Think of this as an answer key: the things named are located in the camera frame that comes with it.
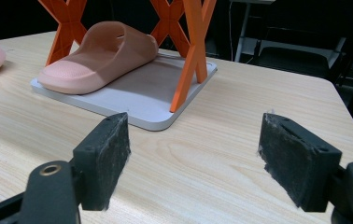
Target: orange wooden leg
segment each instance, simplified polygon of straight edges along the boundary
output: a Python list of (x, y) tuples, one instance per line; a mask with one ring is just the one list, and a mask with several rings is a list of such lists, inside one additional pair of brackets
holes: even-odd
[(182, 0), (174, 0), (171, 5), (167, 0), (150, 0), (150, 2), (160, 17), (151, 35), (156, 38), (159, 46), (170, 35), (179, 54), (186, 58), (190, 44), (179, 24), (179, 19), (184, 13)]
[(208, 30), (216, 0), (183, 0), (188, 23), (191, 47), (176, 86), (171, 112), (176, 112), (188, 96), (191, 80), (196, 72), (197, 81), (202, 83), (207, 77), (205, 58), (205, 35)]
[(39, 0), (59, 23), (46, 65), (69, 55), (74, 40), (81, 44), (87, 30), (80, 22), (87, 0)]

